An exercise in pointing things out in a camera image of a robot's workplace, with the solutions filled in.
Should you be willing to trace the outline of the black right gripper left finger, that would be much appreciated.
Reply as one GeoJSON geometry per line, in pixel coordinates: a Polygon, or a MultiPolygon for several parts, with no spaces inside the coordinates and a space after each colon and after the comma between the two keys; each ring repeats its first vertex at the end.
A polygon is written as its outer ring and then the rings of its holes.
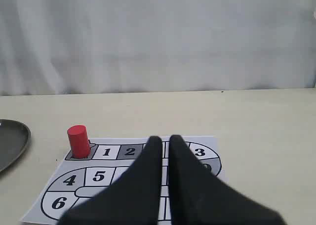
{"type": "Polygon", "coordinates": [[[162,141],[149,137],[131,166],[108,188],[69,209],[60,225],[156,225],[162,179],[162,141]]]}

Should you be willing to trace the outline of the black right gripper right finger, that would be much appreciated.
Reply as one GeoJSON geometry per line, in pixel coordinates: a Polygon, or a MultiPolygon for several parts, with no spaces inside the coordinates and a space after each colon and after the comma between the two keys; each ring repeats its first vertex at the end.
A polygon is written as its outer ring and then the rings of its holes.
{"type": "Polygon", "coordinates": [[[174,225],[283,225],[282,216],[213,175],[180,135],[169,140],[168,190],[174,225]]]}

